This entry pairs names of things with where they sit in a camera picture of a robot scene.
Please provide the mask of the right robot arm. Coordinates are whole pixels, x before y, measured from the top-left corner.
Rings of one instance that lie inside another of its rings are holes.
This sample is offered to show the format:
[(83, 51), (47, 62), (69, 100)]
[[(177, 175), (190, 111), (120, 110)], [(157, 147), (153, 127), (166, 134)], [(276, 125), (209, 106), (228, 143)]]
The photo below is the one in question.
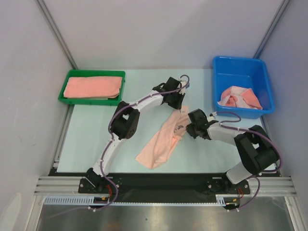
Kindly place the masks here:
[(225, 173), (226, 178), (221, 182), (223, 191), (233, 193), (241, 181), (268, 172), (266, 168), (280, 162), (281, 158), (277, 147), (261, 126), (248, 129), (227, 126), (225, 123), (231, 123), (231, 120), (216, 120), (215, 116), (220, 113), (206, 116), (201, 109), (196, 109), (188, 113), (190, 124), (186, 130), (193, 138), (222, 141), (237, 148), (241, 161)]

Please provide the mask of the light pink towel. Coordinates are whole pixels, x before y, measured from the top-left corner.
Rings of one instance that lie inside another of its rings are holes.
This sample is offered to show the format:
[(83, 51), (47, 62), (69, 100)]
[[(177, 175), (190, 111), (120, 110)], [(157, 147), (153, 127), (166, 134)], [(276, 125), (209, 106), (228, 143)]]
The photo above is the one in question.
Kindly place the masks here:
[(185, 105), (175, 110), (135, 160), (148, 169), (157, 168), (167, 162), (186, 133), (189, 123), (188, 112), (189, 108)]

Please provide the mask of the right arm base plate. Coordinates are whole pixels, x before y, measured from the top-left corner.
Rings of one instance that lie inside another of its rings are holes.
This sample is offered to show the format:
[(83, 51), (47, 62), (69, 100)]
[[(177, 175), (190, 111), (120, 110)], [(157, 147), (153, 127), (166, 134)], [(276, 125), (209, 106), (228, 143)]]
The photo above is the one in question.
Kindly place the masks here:
[(222, 177), (213, 177), (206, 182), (207, 194), (231, 194), (246, 195), (250, 194), (248, 181), (243, 180), (240, 183), (232, 184), (228, 179)]

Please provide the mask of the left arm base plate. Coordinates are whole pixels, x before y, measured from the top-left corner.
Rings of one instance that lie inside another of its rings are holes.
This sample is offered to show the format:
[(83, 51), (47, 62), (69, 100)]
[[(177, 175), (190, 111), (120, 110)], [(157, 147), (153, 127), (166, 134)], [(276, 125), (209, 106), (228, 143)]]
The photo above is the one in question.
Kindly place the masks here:
[(115, 186), (112, 185), (111, 182), (107, 181), (106, 179), (102, 178), (98, 186), (95, 187), (90, 181), (84, 177), (79, 182), (78, 193), (81, 194), (115, 194)]

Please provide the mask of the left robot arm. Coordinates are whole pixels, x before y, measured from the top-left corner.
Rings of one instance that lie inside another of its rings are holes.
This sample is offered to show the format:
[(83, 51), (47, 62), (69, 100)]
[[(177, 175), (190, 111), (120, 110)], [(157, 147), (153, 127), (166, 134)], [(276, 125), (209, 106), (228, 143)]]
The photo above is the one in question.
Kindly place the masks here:
[(182, 75), (179, 79), (170, 77), (166, 83), (154, 87), (143, 98), (127, 103), (121, 101), (108, 124), (110, 139), (104, 148), (101, 157), (86, 172), (89, 187), (96, 193), (102, 192), (106, 187), (109, 167), (119, 147), (130, 139), (137, 131), (139, 118), (142, 112), (166, 103), (173, 109), (180, 109), (189, 87), (190, 78)]

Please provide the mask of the pink white striped towel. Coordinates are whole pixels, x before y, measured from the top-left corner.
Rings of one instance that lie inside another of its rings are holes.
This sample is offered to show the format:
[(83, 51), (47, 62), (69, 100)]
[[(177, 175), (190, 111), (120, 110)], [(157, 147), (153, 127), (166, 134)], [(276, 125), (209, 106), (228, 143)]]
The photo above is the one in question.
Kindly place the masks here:
[(221, 94), (218, 104), (226, 107), (262, 110), (262, 106), (251, 88), (231, 86)]

